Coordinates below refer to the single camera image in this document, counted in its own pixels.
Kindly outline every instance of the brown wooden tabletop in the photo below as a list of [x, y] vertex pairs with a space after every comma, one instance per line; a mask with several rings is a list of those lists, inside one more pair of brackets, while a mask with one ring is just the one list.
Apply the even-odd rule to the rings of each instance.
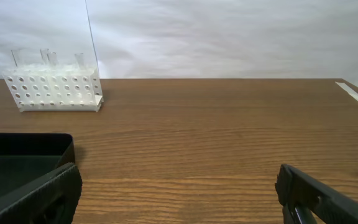
[[97, 113], [20, 113], [0, 80], [0, 132], [74, 137], [74, 223], [282, 223], [280, 164], [358, 201], [358, 102], [335, 81], [103, 80]]

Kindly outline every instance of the wrinkled white sheet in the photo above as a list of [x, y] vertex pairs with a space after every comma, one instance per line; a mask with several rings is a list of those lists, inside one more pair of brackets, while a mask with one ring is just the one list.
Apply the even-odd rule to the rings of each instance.
[[[88, 0], [88, 9], [103, 78], [358, 75], [358, 0]], [[91, 55], [85, 4], [0, 0], [0, 69], [18, 47]]]

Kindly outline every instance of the white backdrop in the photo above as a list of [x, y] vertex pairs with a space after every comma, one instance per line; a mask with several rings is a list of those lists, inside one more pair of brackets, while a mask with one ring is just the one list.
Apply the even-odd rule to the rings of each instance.
[[[358, 0], [88, 0], [103, 78], [349, 78]], [[1, 70], [11, 49], [92, 60], [85, 3], [0, 0]]]

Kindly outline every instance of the test tube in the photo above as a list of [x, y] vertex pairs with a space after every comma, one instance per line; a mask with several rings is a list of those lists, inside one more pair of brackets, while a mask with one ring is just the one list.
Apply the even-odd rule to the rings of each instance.
[[58, 65], [56, 52], [48, 52], [47, 55], [48, 55], [49, 65], [53, 68], [56, 67]]
[[79, 68], [85, 68], [84, 53], [74, 54], [75, 60]]
[[49, 49], [40, 49], [40, 53], [41, 53], [41, 58], [42, 58], [42, 61], [44, 62], [44, 65], [48, 65], [49, 64], [49, 60], [48, 60]]
[[15, 61], [16, 67], [21, 67], [23, 65], [23, 61], [21, 59], [20, 50], [11, 50], [13, 60]]

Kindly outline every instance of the black plastic tray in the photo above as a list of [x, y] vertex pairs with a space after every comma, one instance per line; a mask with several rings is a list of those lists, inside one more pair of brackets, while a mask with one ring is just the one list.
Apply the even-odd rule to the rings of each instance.
[[0, 133], [0, 197], [68, 162], [75, 162], [69, 134]]

